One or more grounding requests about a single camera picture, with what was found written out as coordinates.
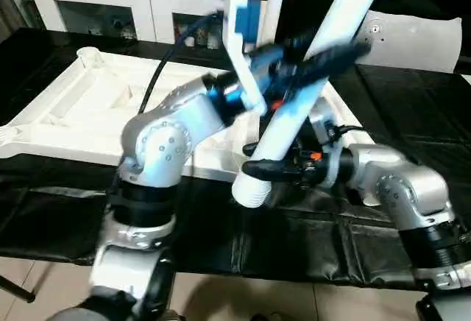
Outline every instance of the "orange component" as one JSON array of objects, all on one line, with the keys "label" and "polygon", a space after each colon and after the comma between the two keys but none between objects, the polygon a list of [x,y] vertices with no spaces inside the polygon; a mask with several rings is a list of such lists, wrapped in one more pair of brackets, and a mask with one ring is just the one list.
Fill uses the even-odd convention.
[{"label": "orange component", "polygon": [[283,105],[283,100],[277,100],[272,104],[272,110],[278,109],[281,105]]},{"label": "orange component", "polygon": [[311,159],[313,161],[320,161],[322,159],[322,153],[321,152],[311,153]]}]

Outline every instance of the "metal stand leg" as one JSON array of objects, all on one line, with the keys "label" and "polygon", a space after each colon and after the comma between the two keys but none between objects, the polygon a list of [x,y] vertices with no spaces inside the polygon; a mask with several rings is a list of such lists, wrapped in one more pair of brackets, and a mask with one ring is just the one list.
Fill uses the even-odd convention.
[{"label": "metal stand leg", "polygon": [[7,280],[5,277],[0,275],[0,289],[3,289],[6,292],[9,292],[20,299],[23,299],[27,303],[32,303],[35,301],[36,295],[32,292],[28,292],[27,290],[17,286],[13,282]]}]

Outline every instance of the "black table cover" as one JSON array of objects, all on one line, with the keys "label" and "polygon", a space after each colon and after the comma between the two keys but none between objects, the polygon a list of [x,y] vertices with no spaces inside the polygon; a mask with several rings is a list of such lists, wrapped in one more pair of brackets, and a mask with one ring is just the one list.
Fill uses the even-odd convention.
[{"label": "black table cover", "polygon": [[[157,59],[169,47],[21,29],[0,44],[0,125],[73,62],[76,50],[83,46]],[[207,50],[182,49],[174,60],[215,68],[230,66],[226,57]],[[471,124],[466,107],[471,93],[459,75],[356,66],[332,83],[364,126],[375,133],[373,137],[413,152],[442,173],[458,212],[470,217],[467,164],[471,161]],[[81,216],[81,203],[96,205],[96,215],[101,216],[106,202],[103,192],[113,174],[114,168],[109,166],[34,155],[0,160],[0,210],[25,197],[29,202],[29,210],[1,232],[0,254],[90,264],[94,250],[84,249],[80,242],[96,241],[97,236],[88,236],[87,231],[99,220]],[[48,203],[47,213],[42,209],[44,202]],[[174,246],[178,269],[417,288],[397,231],[381,208],[360,206],[355,193],[342,186],[329,192],[277,186],[270,203],[274,207],[243,208],[233,201],[229,183],[184,177],[177,200],[180,227],[184,227],[178,230]],[[27,223],[35,219],[60,217],[64,217],[60,226],[48,227],[46,234],[28,228]],[[18,231],[22,233],[12,237]],[[51,247],[47,236],[57,238],[61,232],[65,232],[63,239],[55,239]]]}]

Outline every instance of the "glass cabinet door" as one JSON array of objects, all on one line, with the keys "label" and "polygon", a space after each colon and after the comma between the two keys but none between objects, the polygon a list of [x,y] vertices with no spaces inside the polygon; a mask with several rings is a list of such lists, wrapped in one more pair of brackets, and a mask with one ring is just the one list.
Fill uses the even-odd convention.
[{"label": "glass cabinet door", "polygon": [[35,0],[48,30],[155,41],[150,0]]},{"label": "glass cabinet door", "polygon": [[[174,25],[174,39],[183,34],[187,28],[201,18],[199,15],[172,13]],[[198,49],[221,50],[222,44],[222,21],[214,21],[209,25],[201,26],[196,32],[185,40],[186,46]]]},{"label": "glass cabinet door", "polygon": [[136,39],[132,10],[129,7],[74,1],[56,1],[69,32]]}]

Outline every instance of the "black cable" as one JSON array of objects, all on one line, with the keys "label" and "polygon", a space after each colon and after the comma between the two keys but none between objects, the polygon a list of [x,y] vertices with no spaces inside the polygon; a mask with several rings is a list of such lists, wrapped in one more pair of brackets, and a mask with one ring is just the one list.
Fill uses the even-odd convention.
[{"label": "black cable", "polygon": [[209,22],[209,20],[222,18],[223,15],[224,13],[221,10],[218,10],[217,12],[212,13],[212,14],[205,15],[204,17],[201,17],[200,19],[195,21],[192,25],[190,25],[187,28],[187,30],[183,34],[181,34],[177,42],[163,56],[162,60],[159,63],[159,66],[157,67],[154,74],[152,75],[149,85],[147,86],[146,93],[144,94],[144,98],[142,99],[141,106],[139,107],[138,113],[143,113],[144,110],[146,110],[146,106],[147,106],[147,103],[149,102],[150,95],[152,91],[154,90],[155,83],[157,82],[157,79],[160,76],[160,73],[162,73],[163,67],[165,66],[165,64],[167,64],[167,62],[174,55],[174,53],[185,43],[186,38],[188,38],[194,32],[196,32],[196,30],[200,26]]},{"label": "black cable", "polygon": [[323,147],[326,144],[333,144],[337,142],[345,133],[349,131],[362,131],[366,132],[369,135],[372,135],[376,138],[379,138],[380,140],[384,141],[386,145],[390,146],[391,148],[396,149],[397,151],[403,153],[406,158],[411,161],[412,163],[415,163],[416,165],[422,165],[422,161],[419,159],[419,156],[415,150],[407,146],[403,141],[398,141],[394,140],[393,138],[388,138],[385,135],[381,135],[379,133],[374,133],[372,131],[368,131],[366,128],[362,126],[354,126],[354,125],[341,125],[341,126],[335,126],[333,128],[333,135],[330,137],[329,141],[326,141],[322,144],[319,144],[321,147]]}]

